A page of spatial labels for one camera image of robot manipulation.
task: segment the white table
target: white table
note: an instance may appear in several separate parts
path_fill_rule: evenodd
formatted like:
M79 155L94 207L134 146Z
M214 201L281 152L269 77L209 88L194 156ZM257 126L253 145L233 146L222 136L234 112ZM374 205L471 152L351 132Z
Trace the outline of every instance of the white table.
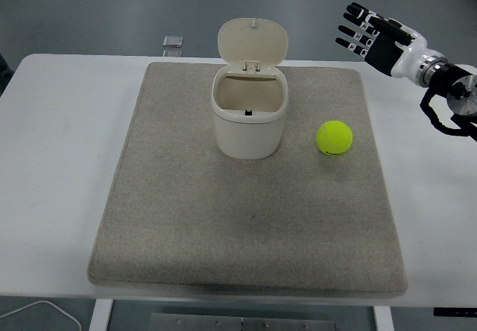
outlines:
M0 294L211 300L196 294L97 287L86 276L143 75L154 61L223 63L47 54L22 61L0 98ZM477 142L437 132L419 107L424 89L381 75L366 63L283 65L361 73L408 291L390 299L213 300L476 306ZM444 99L437 97L432 106L453 126Z

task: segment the yellow tennis ball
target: yellow tennis ball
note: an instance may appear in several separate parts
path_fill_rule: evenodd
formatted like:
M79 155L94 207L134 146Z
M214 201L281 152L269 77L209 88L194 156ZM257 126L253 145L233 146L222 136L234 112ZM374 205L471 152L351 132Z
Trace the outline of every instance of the yellow tennis ball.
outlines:
M316 133L316 144L321 152L331 156L343 154L353 143L353 132L341 121L328 121Z

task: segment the felt mat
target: felt mat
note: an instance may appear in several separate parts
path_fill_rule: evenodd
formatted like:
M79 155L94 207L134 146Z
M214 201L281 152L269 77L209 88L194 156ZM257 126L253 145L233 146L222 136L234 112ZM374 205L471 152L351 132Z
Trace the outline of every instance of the felt mat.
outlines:
M219 65L152 63L89 265L108 286L200 292L392 296L406 289L397 232L358 72L280 67L289 108L278 149L235 160L215 144ZM351 149L315 144L327 120Z

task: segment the metal plate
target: metal plate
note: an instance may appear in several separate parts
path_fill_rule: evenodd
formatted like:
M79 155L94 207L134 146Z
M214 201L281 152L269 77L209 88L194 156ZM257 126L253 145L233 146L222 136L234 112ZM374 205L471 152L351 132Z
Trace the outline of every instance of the metal plate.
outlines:
M281 318L243 318L241 331L335 331L335 323Z
M241 318L208 315L151 314L149 331L241 331Z
M447 94L447 105L449 109L461 116L477 116L477 75L468 75L460 78L454 83L462 85L467 91L467 96L455 98Z
M182 37L177 35L168 35L164 38L164 43L162 46L167 46L171 48L180 48L182 46Z
M333 321L151 314L149 331L335 331Z

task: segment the open lid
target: open lid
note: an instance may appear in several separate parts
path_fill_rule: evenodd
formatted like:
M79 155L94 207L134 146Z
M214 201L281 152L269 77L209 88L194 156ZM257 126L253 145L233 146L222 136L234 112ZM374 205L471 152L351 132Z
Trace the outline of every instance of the open lid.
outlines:
M276 66L285 59L288 36L270 20L239 18L222 25L218 32L218 52L229 64L258 61L260 66Z

